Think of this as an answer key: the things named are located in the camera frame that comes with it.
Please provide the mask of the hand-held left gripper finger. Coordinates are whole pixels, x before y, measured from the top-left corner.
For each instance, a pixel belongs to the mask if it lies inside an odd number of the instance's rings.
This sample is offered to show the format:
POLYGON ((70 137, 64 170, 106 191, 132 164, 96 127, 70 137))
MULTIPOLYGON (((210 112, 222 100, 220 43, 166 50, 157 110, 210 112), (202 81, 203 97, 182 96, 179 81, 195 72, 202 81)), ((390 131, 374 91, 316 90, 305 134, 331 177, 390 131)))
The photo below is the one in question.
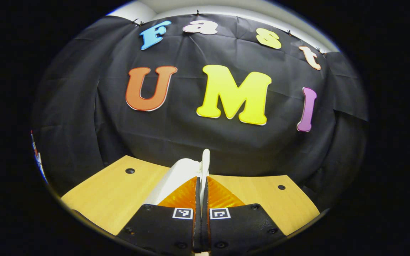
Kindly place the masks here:
POLYGON ((145 203, 117 237, 158 255, 191 255, 200 246, 200 178, 192 177, 158 204, 145 203))
POLYGON ((248 255, 286 238, 259 203, 243 203, 211 177, 202 221, 202 243, 211 255, 248 255))

